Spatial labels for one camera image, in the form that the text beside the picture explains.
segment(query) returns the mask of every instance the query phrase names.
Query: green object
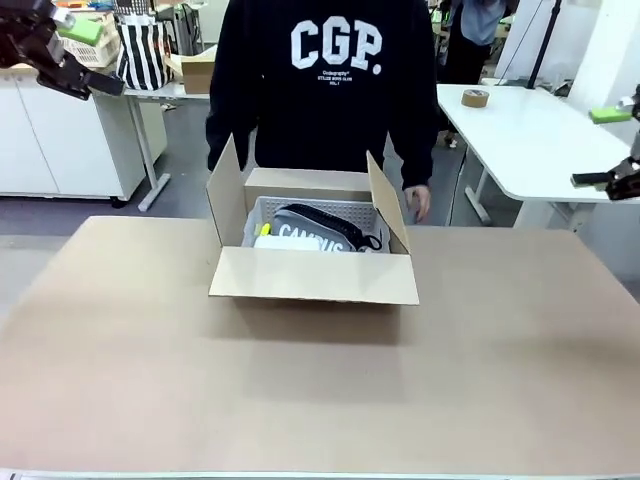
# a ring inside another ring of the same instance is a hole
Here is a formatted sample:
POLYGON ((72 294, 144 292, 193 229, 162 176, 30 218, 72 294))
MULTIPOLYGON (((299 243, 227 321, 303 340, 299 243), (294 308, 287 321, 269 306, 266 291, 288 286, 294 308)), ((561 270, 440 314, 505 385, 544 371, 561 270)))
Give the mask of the green object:
POLYGON ((621 112, 616 107, 594 108, 589 112, 589 116, 596 125, 602 123, 627 122, 631 120, 631 112, 621 112))
POLYGON ((104 27, 91 20, 76 18, 76 23, 70 30, 66 28, 58 28, 61 37, 75 40, 80 43, 95 47, 102 36, 104 27))

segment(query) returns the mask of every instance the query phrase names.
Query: black pants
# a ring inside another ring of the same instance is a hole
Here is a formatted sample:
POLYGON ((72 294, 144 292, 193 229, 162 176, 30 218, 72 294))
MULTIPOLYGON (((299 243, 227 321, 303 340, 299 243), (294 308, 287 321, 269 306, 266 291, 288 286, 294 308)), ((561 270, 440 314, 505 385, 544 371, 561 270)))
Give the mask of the black pants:
MULTIPOLYGON (((462 8, 460 4, 453 18, 449 34, 447 63, 442 69, 440 83, 477 85, 482 75, 484 62, 491 55, 491 45, 476 45, 462 35, 462 8)), ((455 132, 455 127, 442 113, 440 130, 455 132)))

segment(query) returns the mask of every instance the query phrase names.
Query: striped tote bag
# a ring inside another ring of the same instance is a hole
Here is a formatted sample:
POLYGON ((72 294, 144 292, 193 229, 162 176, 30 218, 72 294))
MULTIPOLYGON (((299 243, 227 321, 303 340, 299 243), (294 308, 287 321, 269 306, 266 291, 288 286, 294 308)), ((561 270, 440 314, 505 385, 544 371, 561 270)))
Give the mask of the striped tote bag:
POLYGON ((118 25, 121 47, 116 74, 128 88, 157 90, 173 80, 165 55, 171 55, 171 44, 163 23, 151 25, 118 25))

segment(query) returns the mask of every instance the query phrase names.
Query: black hoodie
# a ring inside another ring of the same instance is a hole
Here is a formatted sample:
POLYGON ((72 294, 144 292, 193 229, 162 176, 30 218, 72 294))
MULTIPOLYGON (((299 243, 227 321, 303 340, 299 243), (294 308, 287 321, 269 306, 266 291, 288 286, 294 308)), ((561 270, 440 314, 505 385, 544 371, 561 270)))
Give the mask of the black hoodie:
POLYGON ((431 177, 435 58, 425 0, 231 0, 211 84, 213 169, 229 134, 244 168, 366 171, 387 132, 404 188, 431 177))

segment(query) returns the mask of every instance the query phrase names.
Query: wall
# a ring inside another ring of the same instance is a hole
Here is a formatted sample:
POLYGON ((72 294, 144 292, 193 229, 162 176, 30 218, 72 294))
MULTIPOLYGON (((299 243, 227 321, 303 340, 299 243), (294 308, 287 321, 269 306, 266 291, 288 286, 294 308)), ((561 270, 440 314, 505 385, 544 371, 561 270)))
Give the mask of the wall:
POLYGON ((215 43, 220 38, 220 27, 229 0, 207 0, 208 5, 200 10, 202 37, 207 43, 215 43))
MULTIPOLYGON (((605 0, 568 102, 586 115, 591 108, 615 105, 633 94, 640 83, 638 52, 640 2, 605 0)), ((640 124, 632 121, 602 128, 630 145, 640 124)), ((619 279, 640 280, 640 206, 597 206, 580 237, 619 279)))
MULTIPOLYGON (((558 76, 575 77, 587 50, 601 3, 602 0, 563 0, 540 77, 551 82, 555 82, 558 76)), ((555 0, 520 0, 511 33, 498 63, 496 77, 529 77, 554 4, 555 0)))

